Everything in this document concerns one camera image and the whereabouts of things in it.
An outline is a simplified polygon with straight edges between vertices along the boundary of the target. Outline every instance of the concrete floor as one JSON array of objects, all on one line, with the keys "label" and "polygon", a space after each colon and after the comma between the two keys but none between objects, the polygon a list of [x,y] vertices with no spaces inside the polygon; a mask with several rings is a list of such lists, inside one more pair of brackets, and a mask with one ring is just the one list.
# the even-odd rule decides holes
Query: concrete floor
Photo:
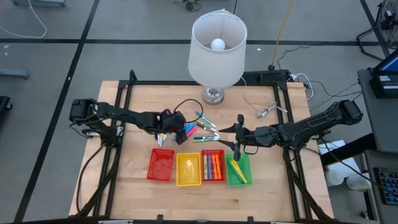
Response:
[{"label": "concrete floor", "polygon": [[[93,2],[67,0],[66,8],[34,7],[49,30],[47,39],[79,39]],[[101,0],[88,38],[190,39],[192,24],[199,16],[222,8],[232,11],[234,2],[203,0],[200,11],[189,13],[173,4],[173,0]],[[275,40],[289,2],[238,1],[236,14],[248,27],[248,39]],[[367,2],[375,16],[379,1]],[[18,34],[42,33],[29,8],[14,6],[10,1],[0,2],[0,25]],[[295,3],[282,40],[353,41],[369,28],[359,1],[301,0]],[[3,38],[14,37],[0,30],[0,39]],[[371,34],[365,40],[376,41],[376,37]],[[0,176],[3,179],[0,184],[0,223],[14,219],[77,47],[77,44],[9,44],[4,49],[5,45],[8,43],[0,44],[0,68],[26,69],[31,77],[28,80],[0,78],[0,95],[10,96],[14,104],[0,132]],[[294,45],[281,45],[278,57],[285,50],[294,48]],[[380,47],[366,49],[382,57]],[[246,71],[266,70],[273,50],[273,45],[248,45]],[[187,70],[188,52],[189,45],[186,44],[84,46],[25,221],[68,215],[85,148],[85,140],[68,128],[72,100],[96,98],[103,80],[126,79],[130,69],[140,80],[191,80]],[[324,83],[330,93],[337,93],[356,82],[357,70],[378,63],[363,55],[356,46],[335,45],[299,49],[281,60],[282,68],[288,68],[292,73],[305,73],[311,80]],[[321,86],[313,85],[315,96],[309,101],[310,108],[328,99]],[[347,92],[358,90],[357,85]],[[326,109],[332,102],[312,113]],[[359,97],[356,102],[365,112],[362,122],[333,128],[328,140],[350,142],[371,132],[363,99]],[[377,223],[359,217],[359,212],[366,209],[362,193],[337,187],[330,189],[330,197],[336,218],[347,222]]]}]

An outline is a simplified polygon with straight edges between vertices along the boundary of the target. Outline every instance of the lamp base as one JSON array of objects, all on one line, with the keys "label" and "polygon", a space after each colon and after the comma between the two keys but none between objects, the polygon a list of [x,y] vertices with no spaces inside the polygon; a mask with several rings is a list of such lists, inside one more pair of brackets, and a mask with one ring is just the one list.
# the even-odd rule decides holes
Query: lamp base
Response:
[{"label": "lamp base", "polygon": [[201,97],[209,105],[217,105],[224,100],[224,89],[204,87]]}]

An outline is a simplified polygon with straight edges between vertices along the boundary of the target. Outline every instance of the light bulb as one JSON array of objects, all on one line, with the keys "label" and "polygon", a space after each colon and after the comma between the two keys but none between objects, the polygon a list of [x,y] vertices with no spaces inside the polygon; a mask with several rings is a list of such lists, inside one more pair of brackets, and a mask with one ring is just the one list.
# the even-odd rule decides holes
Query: light bulb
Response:
[{"label": "light bulb", "polygon": [[213,49],[213,50],[224,50],[225,49],[225,43],[224,43],[223,39],[220,39],[220,38],[214,39],[211,42],[211,49]]}]

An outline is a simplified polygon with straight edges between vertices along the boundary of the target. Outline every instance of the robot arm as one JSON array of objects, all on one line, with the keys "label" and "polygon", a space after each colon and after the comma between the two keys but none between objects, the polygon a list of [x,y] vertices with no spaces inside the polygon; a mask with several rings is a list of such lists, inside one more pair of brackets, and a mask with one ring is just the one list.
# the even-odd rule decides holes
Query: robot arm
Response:
[{"label": "robot arm", "polygon": [[238,115],[238,123],[230,128],[220,130],[221,133],[236,133],[236,143],[219,140],[234,151],[234,159],[240,158],[240,145],[272,147],[291,146],[299,150],[310,138],[337,124],[352,125],[362,120],[362,111],[355,102],[343,100],[333,103],[326,111],[303,119],[296,123],[275,124],[258,127],[250,131],[243,127],[243,115]]},{"label": "robot arm", "polygon": [[72,125],[85,124],[89,129],[83,133],[98,133],[101,143],[105,146],[116,146],[118,129],[107,126],[102,122],[104,119],[113,118],[118,121],[135,124],[139,129],[148,134],[176,133],[177,144],[187,140],[184,131],[185,118],[179,111],[172,113],[170,110],[163,112],[142,112],[137,113],[122,108],[116,108],[104,102],[97,102],[93,99],[73,100],[69,120]]}]

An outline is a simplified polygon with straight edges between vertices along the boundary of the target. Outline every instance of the screen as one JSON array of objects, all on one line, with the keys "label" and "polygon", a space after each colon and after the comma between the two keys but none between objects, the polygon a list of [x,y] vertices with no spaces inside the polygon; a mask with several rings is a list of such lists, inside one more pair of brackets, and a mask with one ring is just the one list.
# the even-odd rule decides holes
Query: screen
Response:
[{"label": "screen", "polygon": [[398,57],[392,59],[390,62],[386,63],[385,66],[381,67],[382,71],[398,72]]}]

